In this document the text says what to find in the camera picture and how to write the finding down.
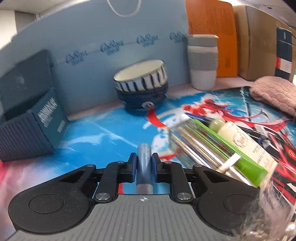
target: metal bolt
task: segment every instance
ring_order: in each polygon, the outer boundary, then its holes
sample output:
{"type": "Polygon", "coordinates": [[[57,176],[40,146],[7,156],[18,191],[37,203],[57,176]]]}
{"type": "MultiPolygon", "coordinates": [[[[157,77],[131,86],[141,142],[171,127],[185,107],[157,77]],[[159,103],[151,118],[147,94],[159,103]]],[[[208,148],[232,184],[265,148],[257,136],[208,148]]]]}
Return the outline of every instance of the metal bolt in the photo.
{"type": "Polygon", "coordinates": [[[108,200],[110,198],[110,195],[108,193],[102,192],[102,193],[98,193],[96,195],[96,199],[104,201],[104,200],[108,200]]]}
{"type": "Polygon", "coordinates": [[[177,198],[180,200],[188,200],[191,198],[191,194],[189,194],[187,192],[181,192],[177,195],[177,198]]]}

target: pink knit fabric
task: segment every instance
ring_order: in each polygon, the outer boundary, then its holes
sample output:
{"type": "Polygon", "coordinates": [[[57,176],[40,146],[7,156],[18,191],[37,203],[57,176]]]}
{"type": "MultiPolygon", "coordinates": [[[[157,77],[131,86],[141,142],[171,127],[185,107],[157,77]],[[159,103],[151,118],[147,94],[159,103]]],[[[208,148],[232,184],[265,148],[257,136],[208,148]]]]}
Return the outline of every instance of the pink knit fabric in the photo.
{"type": "Polygon", "coordinates": [[[296,86],[280,77],[265,76],[250,88],[255,100],[265,102],[296,117],[296,86]]]}

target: orange box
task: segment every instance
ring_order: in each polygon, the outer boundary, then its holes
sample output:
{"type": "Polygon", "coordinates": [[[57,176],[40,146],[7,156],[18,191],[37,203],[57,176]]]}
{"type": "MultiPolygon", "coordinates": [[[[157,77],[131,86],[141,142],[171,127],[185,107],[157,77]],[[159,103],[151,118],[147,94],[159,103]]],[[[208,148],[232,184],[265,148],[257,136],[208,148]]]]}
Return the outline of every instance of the orange box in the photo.
{"type": "Polygon", "coordinates": [[[237,33],[232,5],[219,0],[185,0],[189,34],[215,34],[217,77],[237,76],[237,33]]]}

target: brown cardboard box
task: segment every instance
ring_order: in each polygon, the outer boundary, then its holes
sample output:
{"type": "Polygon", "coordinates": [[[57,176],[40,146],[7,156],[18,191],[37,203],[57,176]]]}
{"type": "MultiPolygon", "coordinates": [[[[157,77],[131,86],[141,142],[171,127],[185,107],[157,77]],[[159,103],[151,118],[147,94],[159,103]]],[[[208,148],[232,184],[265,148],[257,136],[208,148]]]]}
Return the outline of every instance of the brown cardboard box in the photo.
{"type": "MultiPolygon", "coordinates": [[[[274,76],[276,66],[276,28],[288,29],[296,36],[296,31],[280,20],[257,8],[233,6],[238,44],[238,75],[246,80],[256,80],[263,76],[274,76]]],[[[292,74],[296,67],[296,46],[293,45],[292,74]]]]}
{"type": "Polygon", "coordinates": [[[218,0],[185,0],[189,34],[219,38],[217,77],[237,76],[237,34],[232,5],[218,0]]]}

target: white rope handle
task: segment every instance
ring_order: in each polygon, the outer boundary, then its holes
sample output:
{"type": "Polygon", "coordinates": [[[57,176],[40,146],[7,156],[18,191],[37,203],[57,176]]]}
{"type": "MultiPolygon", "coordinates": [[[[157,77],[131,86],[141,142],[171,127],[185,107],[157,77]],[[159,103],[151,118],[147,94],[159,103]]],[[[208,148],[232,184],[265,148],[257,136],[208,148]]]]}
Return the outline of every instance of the white rope handle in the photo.
{"type": "Polygon", "coordinates": [[[112,10],[116,15],[118,15],[118,16],[120,16],[120,17],[125,17],[125,18],[132,17],[132,16],[136,15],[136,14],[139,12],[140,7],[141,7],[141,3],[142,3],[142,0],[138,0],[138,5],[137,5],[137,8],[136,8],[136,10],[135,10],[134,12],[132,12],[132,13],[130,13],[130,14],[128,14],[128,15],[121,15],[121,14],[119,14],[118,12],[115,11],[115,9],[112,7],[112,5],[111,5],[111,3],[110,3],[109,0],[106,0],[106,1],[107,1],[107,3],[108,3],[109,7],[111,8],[111,10],[112,10]]]}

